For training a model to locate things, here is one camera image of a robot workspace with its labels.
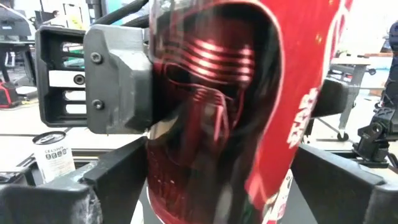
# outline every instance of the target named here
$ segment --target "bolt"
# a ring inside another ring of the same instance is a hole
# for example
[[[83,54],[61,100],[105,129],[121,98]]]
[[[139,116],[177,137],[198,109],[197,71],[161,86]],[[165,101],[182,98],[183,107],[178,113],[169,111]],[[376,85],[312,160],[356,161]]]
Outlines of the bolt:
[[[96,110],[102,110],[104,109],[104,102],[102,102],[101,100],[93,100],[93,102],[91,102],[91,104],[94,106],[94,108]]]
[[[91,60],[92,60],[94,63],[99,64],[99,63],[102,62],[102,56],[101,56],[99,53],[97,53],[97,52],[91,53],[90,57],[91,57]]]

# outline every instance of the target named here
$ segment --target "black metal frame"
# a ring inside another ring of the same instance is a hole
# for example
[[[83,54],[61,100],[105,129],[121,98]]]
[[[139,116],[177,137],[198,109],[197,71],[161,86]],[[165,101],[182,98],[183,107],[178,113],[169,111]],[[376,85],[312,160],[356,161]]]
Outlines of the black metal frame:
[[[38,187],[0,185],[0,223],[130,223],[147,174],[145,142],[96,152],[111,151]],[[35,171],[34,162],[27,163]],[[319,224],[398,222],[398,185],[357,162],[301,145],[292,171]],[[76,206],[90,209],[76,212]]]

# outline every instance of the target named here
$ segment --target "can in background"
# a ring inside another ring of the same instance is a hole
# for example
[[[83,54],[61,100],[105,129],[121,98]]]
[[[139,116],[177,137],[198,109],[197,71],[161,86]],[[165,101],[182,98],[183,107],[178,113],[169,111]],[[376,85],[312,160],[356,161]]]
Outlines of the can in background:
[[[74,171],[72,149],[68,146],[63,131],[51,131],[33,138],[34,156],[43,177],[48,183],[61,175]]]

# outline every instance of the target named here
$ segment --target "white sticker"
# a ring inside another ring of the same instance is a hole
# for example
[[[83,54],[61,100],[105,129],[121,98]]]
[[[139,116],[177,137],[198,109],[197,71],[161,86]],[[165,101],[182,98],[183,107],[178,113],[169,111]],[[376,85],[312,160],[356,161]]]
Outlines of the white sticker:
[[[287,138],[289,149],[298,145],[303,138],[305,127],[310,121],[312,108],[315,105],[317,96],[318,88],[312,88],[309,94],[303,96],[298,108],[298,113],[296,114],[292,128],[290,129],[289,137]]]
[[[286,173],[285,179],[280,186],[278,197],[276,198],[275,204],[270,212],[267,214],[267,222],[263,222],[264,224],[275,223],[276,221],[282,219],[285,214],[287,199],[290,193],[290,187],[292,186],[293,181],[293,173],[289,169]]]
[[[34,156],[44,183],[76,169],[72,150],[63,141],[49,145],[36,145]]]

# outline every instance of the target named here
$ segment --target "star wars logo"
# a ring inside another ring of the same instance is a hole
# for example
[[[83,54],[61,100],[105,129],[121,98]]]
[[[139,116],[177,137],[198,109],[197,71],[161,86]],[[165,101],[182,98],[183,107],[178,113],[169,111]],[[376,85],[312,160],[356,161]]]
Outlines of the star wars logo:
[[[294,118],[293,126],[290,129],[289,137],[287,139],[287,144],[289,144],[289,149],[300,143],[301,138],[304,135],[307,123],[310,120],[312,108],[315,104],[315,100],[318,96],[318,88],[312,88],[309,94],[303,96],[299,111]]]

